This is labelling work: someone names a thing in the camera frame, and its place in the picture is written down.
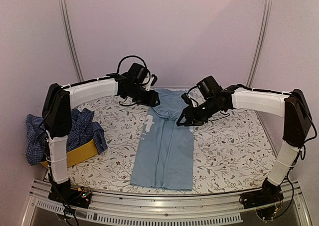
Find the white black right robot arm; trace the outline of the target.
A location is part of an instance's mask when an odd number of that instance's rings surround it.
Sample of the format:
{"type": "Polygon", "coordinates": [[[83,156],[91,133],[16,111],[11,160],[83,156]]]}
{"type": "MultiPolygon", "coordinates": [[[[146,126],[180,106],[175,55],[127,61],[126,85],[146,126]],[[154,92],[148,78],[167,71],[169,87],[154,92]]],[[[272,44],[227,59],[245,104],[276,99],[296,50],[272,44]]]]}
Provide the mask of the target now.
{"type": "Polygon", "coordinates": [[[206,96],[203,103],[183,109],[177,126],[201,126],[215,113],[233,109],[259,113],[263,126],[276,150],[276,161],[267,176],[271,185],[258,192],[258,200],[268,204],[277,196],[277,189],[294,167],[300,150],[310,140],[309,131],[315,130],[310,109],[300,89],[272,91],[231,85],[206,96]]]}

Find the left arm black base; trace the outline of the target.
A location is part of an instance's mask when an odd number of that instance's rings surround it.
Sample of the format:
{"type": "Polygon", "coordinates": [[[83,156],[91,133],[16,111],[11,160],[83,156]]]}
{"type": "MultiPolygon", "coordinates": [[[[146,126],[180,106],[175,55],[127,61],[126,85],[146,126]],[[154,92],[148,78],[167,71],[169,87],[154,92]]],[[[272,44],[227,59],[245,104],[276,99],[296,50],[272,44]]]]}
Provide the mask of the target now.
{"type": "Polygon", "coordinates": [[[68,184],[60,184],[51,186],[48,198],[62,204],[88,209],[91,196],[91,191],[84,187],[72,188],[68,184]]]}

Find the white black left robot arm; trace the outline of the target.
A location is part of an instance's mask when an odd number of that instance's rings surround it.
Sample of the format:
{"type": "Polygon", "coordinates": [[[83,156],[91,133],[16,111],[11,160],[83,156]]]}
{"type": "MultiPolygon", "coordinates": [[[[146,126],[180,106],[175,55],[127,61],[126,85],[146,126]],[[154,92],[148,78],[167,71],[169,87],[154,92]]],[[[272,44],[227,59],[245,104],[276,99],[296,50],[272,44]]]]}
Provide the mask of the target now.
{"type": "Polygon", "coordinates": [[[63,86],[53,83],[49,86],[42,118],[48,136],[50,172],[53,181],[58,184],[54,193],[63,203],[70,203],[74,199],[73,190],[63,184],[69,180],[66,145],[72,128],[71,110],[89,101],[110,96],[129,97],[139,105],[158,106],[159,95],[151,89],[156,81],[154,74],[148,83],[138,84],[137,78],[130,77],[128,73],[111,73],[85,82],[63,86]]]}

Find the light blue t-shirt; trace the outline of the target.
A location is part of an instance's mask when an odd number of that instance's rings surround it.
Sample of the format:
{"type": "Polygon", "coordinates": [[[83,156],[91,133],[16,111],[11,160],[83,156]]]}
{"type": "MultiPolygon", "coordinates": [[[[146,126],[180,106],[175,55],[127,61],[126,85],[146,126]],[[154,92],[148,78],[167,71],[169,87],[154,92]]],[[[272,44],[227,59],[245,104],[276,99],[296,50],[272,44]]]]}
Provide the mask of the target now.
{"type": "Polygon", "coordinates": [[[176,122],[187,104],[183,90],[157,89],[160,104],[144,120],[130,184],[146,188],[191,191],[194,136],[176,122]]]}

